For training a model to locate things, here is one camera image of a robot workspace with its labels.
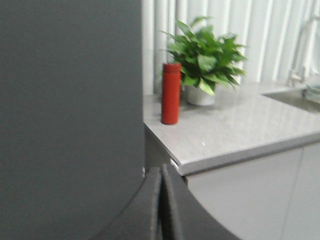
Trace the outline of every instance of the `sink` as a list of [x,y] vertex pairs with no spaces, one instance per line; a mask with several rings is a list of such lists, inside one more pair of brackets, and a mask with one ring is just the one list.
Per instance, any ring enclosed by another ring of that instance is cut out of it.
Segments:
[[320,114],[320,104],[307,99],[308,93],[306,88],[294,88],[281,92],[264,93],[262,95],[310,113]]

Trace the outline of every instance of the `white wall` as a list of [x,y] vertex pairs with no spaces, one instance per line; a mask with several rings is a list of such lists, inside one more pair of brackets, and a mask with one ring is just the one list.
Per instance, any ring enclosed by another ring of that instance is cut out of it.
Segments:
[[[160,89],[162,63],[170,60],[164,51],[168,39],[161,31],[175,34],[174,19],[213,17],[209,23],[216,35],[236,33],[238,42],[247,46],[242,50],[248,58],[242,65],[247,74],[241,82],[285,83],[300,27],[315,14],[320,14],[320,0],[142,0],[143,93]],[[315,36],[316,25],[307,34],[310,50],[301,58],[319,72],[319,57],[313,56],[319,52]]]

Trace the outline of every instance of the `gray refrigerator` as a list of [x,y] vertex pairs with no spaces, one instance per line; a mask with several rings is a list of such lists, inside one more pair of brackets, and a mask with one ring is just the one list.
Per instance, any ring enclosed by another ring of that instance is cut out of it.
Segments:
[[141,3],[0,9],[0,239],[87,240],[143,182]]

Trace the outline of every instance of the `pothos plant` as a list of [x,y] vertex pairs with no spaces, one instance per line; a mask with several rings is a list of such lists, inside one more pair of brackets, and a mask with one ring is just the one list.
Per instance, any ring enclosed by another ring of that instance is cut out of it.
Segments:
[[168,45],[167,52],[173,55],[175,62],[181,63],[182,84],[195,86],[214,95],[217,84],[225,87],[239,85],[234,76],[244,75],[245,72],[235,65],[246,60],[246,57],[238,50],[244,46],[235,42],[235,34],[216,38],[212,25],[194,31],[201,21],[207,19],[198,16],[190,25],[176,20],[175,24],[183,34],[164,33],[174,39],[174,43]]

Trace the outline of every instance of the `countertop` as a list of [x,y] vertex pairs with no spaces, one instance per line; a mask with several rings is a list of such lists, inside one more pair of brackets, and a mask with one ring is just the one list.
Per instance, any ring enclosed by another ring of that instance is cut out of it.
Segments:
[[320,114],[261,95],[283,88],[218,87],[214,106],[188,104],[182,95],[174,125],[161,123],[161,96],[145,95],[143,121],[182,176],[320,142]]

